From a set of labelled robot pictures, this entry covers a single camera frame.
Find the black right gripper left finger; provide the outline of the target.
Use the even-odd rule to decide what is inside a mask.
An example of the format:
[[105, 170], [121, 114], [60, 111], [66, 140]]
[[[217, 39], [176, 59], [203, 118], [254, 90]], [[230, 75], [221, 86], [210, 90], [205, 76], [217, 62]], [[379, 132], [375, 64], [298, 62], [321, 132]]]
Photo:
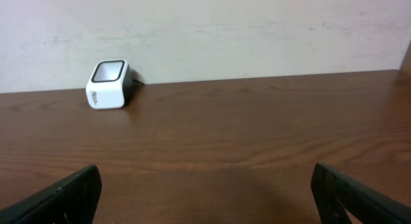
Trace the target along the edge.
[[1, 210], [1, 223], [92, 223], [102, 182], [87, 166]]

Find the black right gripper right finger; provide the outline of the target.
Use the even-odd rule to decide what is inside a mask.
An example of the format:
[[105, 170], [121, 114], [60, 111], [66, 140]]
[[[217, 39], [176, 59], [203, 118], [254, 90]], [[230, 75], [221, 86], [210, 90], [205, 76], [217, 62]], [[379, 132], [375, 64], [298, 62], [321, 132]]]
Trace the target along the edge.
[[362, 223], [410, 223], [410, 207], [324, 163], [314, 167], [311, 191], [326, 224], [350, 223], [348, 212]]

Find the white barcode scanner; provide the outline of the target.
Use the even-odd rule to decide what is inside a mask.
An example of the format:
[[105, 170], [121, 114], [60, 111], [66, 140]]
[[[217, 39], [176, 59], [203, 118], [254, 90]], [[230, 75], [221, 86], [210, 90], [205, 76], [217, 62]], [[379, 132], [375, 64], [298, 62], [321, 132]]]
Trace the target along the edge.
[[93, 109], [124, 107], [133, 88], [133, 76], [126, 60], [98, 63], [86, 85], [87, 101]]

